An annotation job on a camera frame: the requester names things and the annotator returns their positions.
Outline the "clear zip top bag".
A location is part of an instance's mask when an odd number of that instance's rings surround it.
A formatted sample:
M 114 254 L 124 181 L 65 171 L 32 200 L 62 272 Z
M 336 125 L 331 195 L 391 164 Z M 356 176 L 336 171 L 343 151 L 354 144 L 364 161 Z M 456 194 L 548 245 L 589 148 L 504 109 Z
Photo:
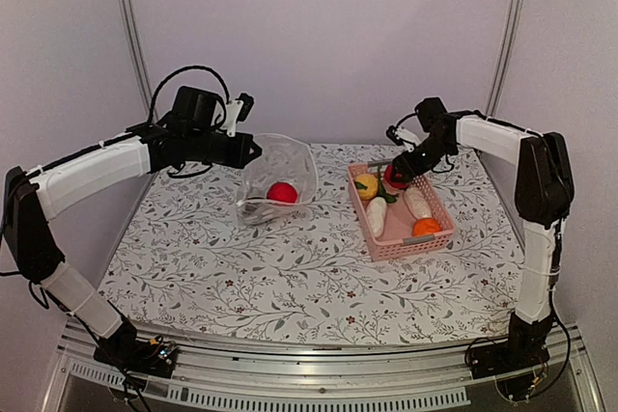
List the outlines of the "clear zip top bag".
M 244 225 L 260 225 L 309 206 L 319 185 L 310 147 L 275 133 L 257 134 L 254 142 L 262 149 L 262 154 L 242 171 L 235 203 L 238 220 Z M 294 202 L 267 197 L 277 182 L 289 184 L 295 190 Z

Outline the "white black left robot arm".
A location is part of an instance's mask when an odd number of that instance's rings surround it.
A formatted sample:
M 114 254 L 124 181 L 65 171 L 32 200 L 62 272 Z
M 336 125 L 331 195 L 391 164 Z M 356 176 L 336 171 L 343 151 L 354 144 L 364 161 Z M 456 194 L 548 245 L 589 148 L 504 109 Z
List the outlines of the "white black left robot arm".
M 237 130 L 254 105 L 252 96 L 224 100 L 209 91 L 182 86 L 172 109 L 157 123 L 142 123 L 29 172 L 6 175 L 2 236 L 18 273 L 41 286 L 97 336 L 124 368 L 143 360 L 142 344 L 126 330 L 123 316 L 74 267 L 57 246 L 49 223 L 66 209 L 126 179 L 188 162 L 210 168 L 242 169 L 262 150 L 252 135 Z

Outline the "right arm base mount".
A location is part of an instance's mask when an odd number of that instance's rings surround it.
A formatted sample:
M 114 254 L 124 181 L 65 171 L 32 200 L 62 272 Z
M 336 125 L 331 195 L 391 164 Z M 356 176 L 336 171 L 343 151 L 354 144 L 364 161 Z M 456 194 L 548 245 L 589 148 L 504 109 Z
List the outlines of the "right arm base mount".
M 506 341 L 487 337 L 473 340 L 464 352 L 464 363 L 474 379 L 506 374 L 545 365 L 550 357 L 543 346 L 531 350 L 511 350 Z

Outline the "red toy strawberry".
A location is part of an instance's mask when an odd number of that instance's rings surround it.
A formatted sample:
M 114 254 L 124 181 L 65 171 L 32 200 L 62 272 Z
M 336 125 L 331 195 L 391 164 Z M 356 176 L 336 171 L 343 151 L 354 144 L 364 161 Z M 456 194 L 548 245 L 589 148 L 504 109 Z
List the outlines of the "red toy strawberry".
M 402 175 L 394 171 L 392 164 L 385 168 L 382 181 L 385 187 L 390 190 L 406 190 L 409 187 L 409 182 L 404 181 Z

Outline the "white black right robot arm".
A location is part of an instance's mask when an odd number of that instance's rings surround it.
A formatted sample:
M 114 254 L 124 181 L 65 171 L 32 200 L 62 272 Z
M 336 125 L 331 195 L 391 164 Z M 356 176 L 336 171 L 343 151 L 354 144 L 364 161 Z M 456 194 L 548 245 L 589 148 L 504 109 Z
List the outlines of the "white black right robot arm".
M 393 159 L 395 174 L 416 179 L 461 147 L 480 151 L 516 169 L 515 206 L 524 229 L 524 261 L 520 295 L 509 322 L 509 341 L 499 361 L 509 370 L 533 358 L 557 320 L 553 292 L 560 274 L 562 235 L 575 196 L 574 179 L 564 137 L 539 133 L 484 115 L 478 110 L 449 112 L 438 97 L 418 103 L 412 117 L 426 138 L 415 141 L 401 123 L 386 130 L 404 151 Z

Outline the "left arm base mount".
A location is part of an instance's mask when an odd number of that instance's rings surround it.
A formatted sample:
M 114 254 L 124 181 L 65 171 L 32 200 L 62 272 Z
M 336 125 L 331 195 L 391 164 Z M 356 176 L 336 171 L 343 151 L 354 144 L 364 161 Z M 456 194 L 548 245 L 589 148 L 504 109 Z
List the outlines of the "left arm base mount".
M 161 336 L 143 341 L 134 332 L 119 331 L 108 339 L 98 339 L 94 359 L 118 371 L 171 378 L 178 354 L 178 345 Z

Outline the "red toy tomato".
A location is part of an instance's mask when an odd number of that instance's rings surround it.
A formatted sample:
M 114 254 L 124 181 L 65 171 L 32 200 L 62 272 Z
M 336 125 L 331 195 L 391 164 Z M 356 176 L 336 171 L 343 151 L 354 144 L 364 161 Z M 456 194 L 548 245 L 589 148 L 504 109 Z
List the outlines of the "red toy tomato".
M 279 203 L 295 204 L 298 201 L 298 192 L 290 183 L 278 181 L 269 188 L 267 199 Z

